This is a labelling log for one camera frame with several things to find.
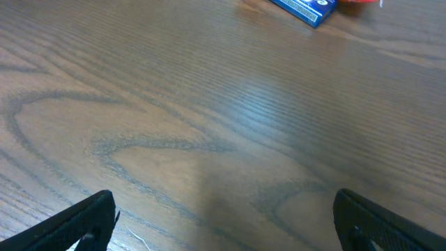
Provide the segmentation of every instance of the blue box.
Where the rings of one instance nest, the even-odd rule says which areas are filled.
[[[271,0],[302,21],[317,28],[333,12],[337,0]]]

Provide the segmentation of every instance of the wooden table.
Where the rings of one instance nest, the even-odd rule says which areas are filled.
[[[445,11],[0,1],[0,238],[102,189],[110,250],[340,250],[339,188],[446,236]]]

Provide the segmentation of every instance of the dark wood grain pattern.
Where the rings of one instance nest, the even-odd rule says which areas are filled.
[[[339,188],[446,236],[445,10],[0,1],[0,239],[101,189],[110,250],[340,250]]]

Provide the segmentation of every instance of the thin wire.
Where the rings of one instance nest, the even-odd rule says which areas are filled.
[[[130,228],[127,227],[127,229],[128,229],[128,231],[130,231],[130,233],[133,234],[134,237],[136,237],[138,240],[140,240],[140,241],[142,241],[142,242],[144,243],[144,245],[146,246],[146,248],[147,248],[148,251],[152,251],[152,250],[147,246],[147,243],[146,243],[146,241],[145,241],[143,238],[139,237],[139,236],[136,235],[134,232],[132,232],[132,230],[130,230]]]

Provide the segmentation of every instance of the brown wooden tabletop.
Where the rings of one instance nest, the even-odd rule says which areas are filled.
[[[110,250],[340,250],[340,188],[446,237],[445,11],[1,0],[0,239],[102,189]]]

